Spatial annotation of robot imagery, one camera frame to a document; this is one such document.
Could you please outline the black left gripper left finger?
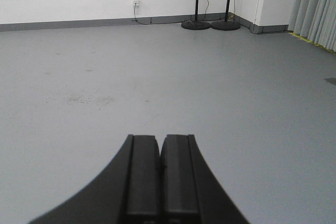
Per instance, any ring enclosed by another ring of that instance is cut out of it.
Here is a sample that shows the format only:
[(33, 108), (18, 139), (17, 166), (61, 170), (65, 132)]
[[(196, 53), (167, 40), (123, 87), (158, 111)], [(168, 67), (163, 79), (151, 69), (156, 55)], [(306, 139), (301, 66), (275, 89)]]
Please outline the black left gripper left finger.
[(152, 135), (128, 135), (86, 187), (32, 223), (158, 223), (160, 154)]

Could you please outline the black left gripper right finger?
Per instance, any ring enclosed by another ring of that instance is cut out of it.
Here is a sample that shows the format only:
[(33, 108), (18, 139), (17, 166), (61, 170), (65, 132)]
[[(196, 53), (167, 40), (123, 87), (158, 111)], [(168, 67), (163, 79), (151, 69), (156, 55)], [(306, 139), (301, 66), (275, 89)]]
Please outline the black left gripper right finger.
[(161, 165), (164, 223), (248, 223), (205, 162), (194, 135), (167, 135)]

